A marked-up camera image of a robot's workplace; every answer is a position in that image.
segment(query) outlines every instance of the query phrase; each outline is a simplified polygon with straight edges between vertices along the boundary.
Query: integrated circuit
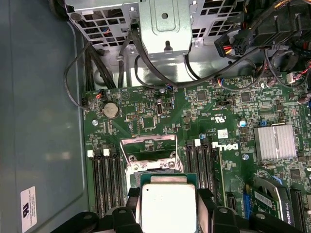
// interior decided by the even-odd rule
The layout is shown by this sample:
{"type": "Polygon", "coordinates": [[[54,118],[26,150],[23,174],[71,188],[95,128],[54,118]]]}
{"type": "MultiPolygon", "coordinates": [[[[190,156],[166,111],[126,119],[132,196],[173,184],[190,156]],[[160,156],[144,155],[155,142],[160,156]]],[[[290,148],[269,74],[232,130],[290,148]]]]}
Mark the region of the integrated circuit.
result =
{"type": "Polygon", "coordinates": [[[299,169],[291,169],[291,178],[293,180],[300,180],[301,179],[300,170],[299,169]]]}
{"type": "Polygon", "coordinates": [[[251,101],[251,94],[249,92],[241,93],[241,101],[242,101],[242,103],[250,102],[251,101]]]}
{"type": "Polygon", "coordinates": [[[198,91],[197,100],[198,101],[206,101],[207,100],[206,92],[205,91],[198,91]]]}
{"type": "Polygon", "coordinates": [[[153,129],[156,127],[153,117],[144,117],[142,121],[144,129],[153,129]]]}

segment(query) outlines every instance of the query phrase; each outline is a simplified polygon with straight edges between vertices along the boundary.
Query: sticker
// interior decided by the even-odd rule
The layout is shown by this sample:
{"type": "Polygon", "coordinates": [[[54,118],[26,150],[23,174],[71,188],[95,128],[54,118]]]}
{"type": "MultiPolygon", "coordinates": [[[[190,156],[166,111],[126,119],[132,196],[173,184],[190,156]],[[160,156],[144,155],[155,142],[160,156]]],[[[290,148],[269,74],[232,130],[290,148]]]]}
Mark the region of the sticker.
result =
{"type": "Polygon", "coordinates": [[[265,198],[263,195],[259,194],[258,192],[255,192],[255,198],[265,203],[270,208],[272,208],[272,202],[269,199],[265,198]]]}
{"type": "Polygon", "coordinates": [[[228,130],[217,130],[218,133],[218,139],[228,138],[228,130]]]}
{"type": "Polygon", "coordinates": [[[28,231],[37,223],[35,204],[35,187],[28,188],[20,193],[21,228],[22,233],[28,231]]]}

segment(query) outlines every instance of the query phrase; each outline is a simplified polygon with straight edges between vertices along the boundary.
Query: green circuit board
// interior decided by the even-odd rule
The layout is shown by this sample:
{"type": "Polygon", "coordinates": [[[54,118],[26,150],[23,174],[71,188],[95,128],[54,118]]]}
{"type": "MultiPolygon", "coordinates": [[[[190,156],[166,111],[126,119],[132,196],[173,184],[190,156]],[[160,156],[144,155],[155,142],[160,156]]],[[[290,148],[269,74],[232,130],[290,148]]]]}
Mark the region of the green circuit board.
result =
{"type": "MultiPolygon", "coordinates": [[[[251,77],[236,77],[226,80],[225,84],[237,88],[251,82],[251,77]]],[[[307,104],[297,103],[305,92],[305,86],[294,90],[280,85],[268,88],[265,80],[244,91],[227,91],[217,83],[185,89],[167,88],[164,92],[145,87],[103,91],[102,98],[84,111],[86,152],[96,154],[95,158],[86,159],[91,211],[103,216],[109,208],[125,205],[128,186],[139,186],[141,173],[131,175],[130,182],[127,180],[127,162],[120,140],[152,135],[175,135],[177,147],[173,141],[148,140],[127,145],[126,153],[135,155],[137,160],[154,160],[176,152],[183,172],[197,173],[200,188],[210,187],[208,171],[212,169],[210,176],[217,204],[235,209],[242,217],[248,218],[251,209],[268,212],[256,204],[259,199],[256,202],[247,189],[254,177],[274,179],[288,189],[300,190],[303,206],[308,208],[311,205],[308,203],[311,197],[311,117],[307,104]],[[119,112],[113,118],[103,112],[107,103],[118,107],[119,112]],[[241,127],[241,121],[246,122],[246,127],[241,127]],[[292,125],[295,158],[258,160],[254,128],[274,124],[292,125]],[[205,154],[203,145],[207,142],[208,153],[205,154]],[[199,150],[195,150],[196,143],[201,146],[199,150]],[[110,149],[111,159],[101,159],[104,149],[110,149]]],[[[85,100],[90,102],[97,95],[98,91],[88,92],[85,100]]],[[[311,232],[310,217],[306,212],[303,215],[306,232],[311,232]]]]}

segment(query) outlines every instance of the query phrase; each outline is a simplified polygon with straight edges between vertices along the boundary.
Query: heatsink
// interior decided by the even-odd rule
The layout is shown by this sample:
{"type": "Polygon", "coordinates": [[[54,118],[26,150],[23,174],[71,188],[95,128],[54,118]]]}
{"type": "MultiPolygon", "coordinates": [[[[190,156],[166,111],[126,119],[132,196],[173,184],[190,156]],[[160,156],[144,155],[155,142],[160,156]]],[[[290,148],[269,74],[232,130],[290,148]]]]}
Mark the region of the heatsink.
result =
{"type": "Polygon", "coordinates": [[[257,160],[281,160],[296,157],[294,133],[291,125],[254,129],[257,160]]]}

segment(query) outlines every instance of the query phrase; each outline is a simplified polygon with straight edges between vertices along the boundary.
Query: motherboard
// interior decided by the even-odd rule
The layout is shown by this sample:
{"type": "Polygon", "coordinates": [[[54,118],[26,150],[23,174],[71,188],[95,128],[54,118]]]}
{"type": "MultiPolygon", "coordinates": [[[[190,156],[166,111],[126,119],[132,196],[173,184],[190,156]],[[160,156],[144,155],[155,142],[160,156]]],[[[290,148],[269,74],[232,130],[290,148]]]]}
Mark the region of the motherboard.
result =
{"type": "Polygon", "coordinates": [[[217,205],[246,219],[268,212],[311,232],[311,117],[309,103],[299,103],[306,92],[264,79],[243,91],[206,82],[87,92],[85,101],[97,98],[84,111],[91,211],[103,217],[124,206],[144,173],[196,173],[217,205]]]}

